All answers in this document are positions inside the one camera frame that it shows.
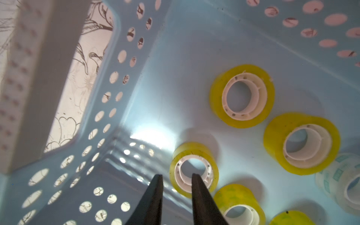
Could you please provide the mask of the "yellow tape roll bottom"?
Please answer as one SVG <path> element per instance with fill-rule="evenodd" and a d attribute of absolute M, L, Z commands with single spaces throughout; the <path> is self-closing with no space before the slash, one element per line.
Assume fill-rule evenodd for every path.
<path fill-rule="evenodd" d="M 250 189 L 239 184 L 222 187 L 215 195 L 214 201 L 221 214 L 230 225 L 264 225 L 265 213 Z M 230 218 L 227 213 L 235 207 L 243 207 L 242 215 Z"/>

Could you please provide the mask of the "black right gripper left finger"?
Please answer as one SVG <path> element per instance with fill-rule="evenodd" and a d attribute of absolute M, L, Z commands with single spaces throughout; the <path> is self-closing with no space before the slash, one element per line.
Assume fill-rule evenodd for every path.
<path fill-rule="evenodd" d="M 163 175 L 156 174 L 126 225 L 161 225 L 163 188 Z"/>

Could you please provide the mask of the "yellow tape roll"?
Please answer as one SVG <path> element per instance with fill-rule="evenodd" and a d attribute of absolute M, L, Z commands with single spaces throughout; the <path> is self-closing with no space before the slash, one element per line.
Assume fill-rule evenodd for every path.
<path fill-rule="evenodd" d="M 296 132 L 305 130 L 305 145 L 296 152 L 287 151 L 287 142 Z M 275 117 L 266 127 L 263 145 L 267 153 L 285 170 L 297 175 L 322 171 L 336 158 L 340 133 L 329 120 L 299 112 Z"/>
<path fill-rule="evenodd" d="M 250 189 L 239 184 L 222 187 L 215 195 L 214 201 L 221 214 L 230 225 L 264 225 L 265 213 Z M 243 207 L 242 215 L 230 218 L 227 213 L 235 207 Z"/>
<path fill-rule="evenodd" d="M 244 83 L 251 92 L 249 104 L 242 111 L 229 107 L 227 96 L 236 83 Z M 220 74 L 211 86 L 209 102 L 214 114 L 234 128 L 250 128 L 263 122 L 275 101 L 273 79 L 262 68 L 244 64 Z"/>
<path fill-rule="evenodd" d="M 212 152 L 199 142 L 186 142 L 174 151 L 169 169 L 173 188 L 184 197 L 192 197 L 191 178 L 181 171 L 183 164 L 190 159 L 200 160 L 204 164 L 205 171 L 201 178 L 209 192 L 213 192 L 219 180 L 218 166 Z"/>
<path fill-rule="evenodd" d="M 315 223 L 300 211 L 285 211 L 276 215 L 269 225 L 315 225 Z"/>

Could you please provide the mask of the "light blue perforated storage basket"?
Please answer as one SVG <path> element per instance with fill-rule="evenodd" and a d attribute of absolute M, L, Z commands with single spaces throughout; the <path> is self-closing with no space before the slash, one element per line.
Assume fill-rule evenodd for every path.
<path fill-rule="evenodd" d="M 235 128 L 209 93 L 244 64 L 268 73 L 275 101 Z M 1 1 L 1 224 L 124 225 L 161 174 L 161 224 L 192 225 L 169 175 L 187 142 L 215 158 L 212 197 L 247 187 L 265 225 L 285 211 L 359 224 L 316 173 L 267 153 L 266 127 L 292 112 L 329 120 L 337 156 L 360 156 L 359 1 Z"/>

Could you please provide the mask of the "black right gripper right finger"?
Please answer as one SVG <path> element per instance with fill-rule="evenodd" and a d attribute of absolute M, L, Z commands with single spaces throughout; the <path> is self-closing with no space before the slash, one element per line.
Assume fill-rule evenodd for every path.
<path fill-rule="evenodd" d="M 192 174 L 194 225 L 228 225 L 199 174 Z"/>

